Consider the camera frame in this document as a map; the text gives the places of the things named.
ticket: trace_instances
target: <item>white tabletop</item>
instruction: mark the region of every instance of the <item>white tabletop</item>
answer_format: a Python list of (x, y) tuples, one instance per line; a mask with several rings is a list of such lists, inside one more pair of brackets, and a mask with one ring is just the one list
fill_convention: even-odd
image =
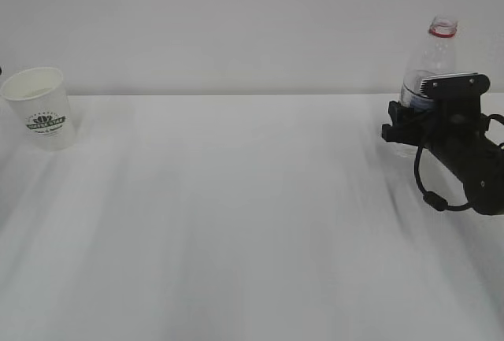
[(422, 202), (392, 98), (76, 97), (57, 153), (3, 106), (0, 340), (502, 341), (504, 217)]

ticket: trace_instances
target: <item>paper cup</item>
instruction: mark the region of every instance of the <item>paper cup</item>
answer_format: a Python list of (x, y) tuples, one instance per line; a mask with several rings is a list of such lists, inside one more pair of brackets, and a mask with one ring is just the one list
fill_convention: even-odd
[(37, 146), (62, 150), (73, 144), (76, 133), (59, 69), (19, 72), (2, 85), (0, 95), (24, 122)]

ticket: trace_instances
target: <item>clear plastic bottle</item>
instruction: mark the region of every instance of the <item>clear plastic bottle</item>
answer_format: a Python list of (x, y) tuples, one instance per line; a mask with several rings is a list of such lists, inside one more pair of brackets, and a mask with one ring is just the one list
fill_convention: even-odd
[(455, 41), (458, 22), (453, 17), (436, 16), (422, 41), (409, 59), (399, 101), (403, 106), (424, 110), (432, 100), (420, 93), (425, 77), (455, 72)]

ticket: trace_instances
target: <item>white wall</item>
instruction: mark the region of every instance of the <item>white wall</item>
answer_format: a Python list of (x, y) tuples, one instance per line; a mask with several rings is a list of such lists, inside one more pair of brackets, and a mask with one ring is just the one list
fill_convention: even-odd
[(503, 88), (502, 0), (0, 0), (0, 65), (60, 66), (74, 93), (397, 91), (441, 12), (459, 67)]

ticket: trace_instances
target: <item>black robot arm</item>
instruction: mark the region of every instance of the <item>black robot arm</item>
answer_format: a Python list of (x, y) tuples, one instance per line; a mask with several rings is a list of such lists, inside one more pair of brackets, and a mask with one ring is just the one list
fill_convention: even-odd
[[(423, 83), (433, 107), (418, 112), (392, 101), (392, 124), (382, 126), (387, 142), (417, 146), (413, 173), (424, 200), (438, 211), (474, 208), (484, 215), (504, 213), (504, 151), (485, 136), (491, 120), (504, 124), (502, 115), (481, 113), (480, 96), (490, 87), (485, 75), (437, 76)], [(428, 191), (421, 180), (424, 148), (441, 161), (464, 185), (467, 203), (451, 206)]]

